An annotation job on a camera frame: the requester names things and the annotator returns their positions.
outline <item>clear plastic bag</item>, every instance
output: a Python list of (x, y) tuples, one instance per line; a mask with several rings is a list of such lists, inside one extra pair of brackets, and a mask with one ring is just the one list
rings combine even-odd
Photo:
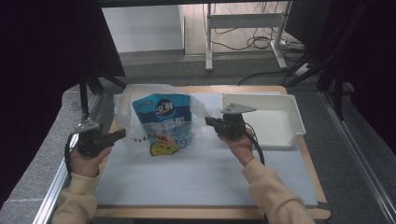
[[(167, 94), (172, 97), (177, 97), (175, 95), (180, 94), (183, 98), (189, 96), (191, 112), (189, 119), (186, 119), (188, 116), (183, 116), (183, 119), (181, 119), (172, 117), (172, 115), (165, 115), (160, 120), (149, 122), (149, 120), (142, 119), (136, 114), (135, 109), (139, 105), (147, 105), (147, 108), (151, 109), (158, 104), (168, 106), (169, 101), (163, 102), (163, 98), (166, 98)], [(205, 126), (205, 117), (210, 116), (202, 102), (184, 91), (165, 84), (128, 85), (122, 94), (114, 95), (113, 100), (115, 104), (114, 116), (118, 128), (124, 128), (127, 133), (123, 141), (134, 154), (171, 155), (179, 149), (191, 145), (194, 139), (200, 136), (201, 129)], [(178, 110), (177, 105), (175, 105), (175, 108), (173, 108), (173, 105), (168, 107)]]

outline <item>sweatshirt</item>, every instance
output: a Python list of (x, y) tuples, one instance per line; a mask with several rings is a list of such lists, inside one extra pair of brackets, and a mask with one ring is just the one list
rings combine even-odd
[[(254, 202), (273, 224), (315, 223), (305, 209), (303, 200), (292, 193), (276, 171), (254, 159), (242, 170), (249, 183), (249, 193)], [(94, 192), (99, 177), (72, 174), (72, 181), (59, 195), (58, 208), (52, 216), (53, 224), (90, 222), (96, 209)]]

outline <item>plastic bag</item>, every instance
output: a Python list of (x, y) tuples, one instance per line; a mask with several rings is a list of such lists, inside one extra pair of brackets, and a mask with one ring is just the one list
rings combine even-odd
[(131, 84), (114, 95), (118, 128), (133, 153), (170, 155), (192, 144), (210, 116), (192, 95), (165, 84)]

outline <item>rectangular container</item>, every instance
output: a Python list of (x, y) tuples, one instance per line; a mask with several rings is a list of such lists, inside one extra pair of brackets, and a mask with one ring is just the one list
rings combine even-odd
[(243, 114), (261, 147), (291, 147), (305, 127), (293, 95), (222, 94), (222, 108), (230, 103), (248, 105), (257, 111)]

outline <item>yellow smiley face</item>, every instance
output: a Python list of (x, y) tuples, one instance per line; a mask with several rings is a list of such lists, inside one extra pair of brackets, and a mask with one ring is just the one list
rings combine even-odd
[(170, 146), (165, 143), (153, 143), (150, 146), (149, 152), (151, 156), (159, 156), (159, 155), (172, 155), (179, 150), (177, 145)]

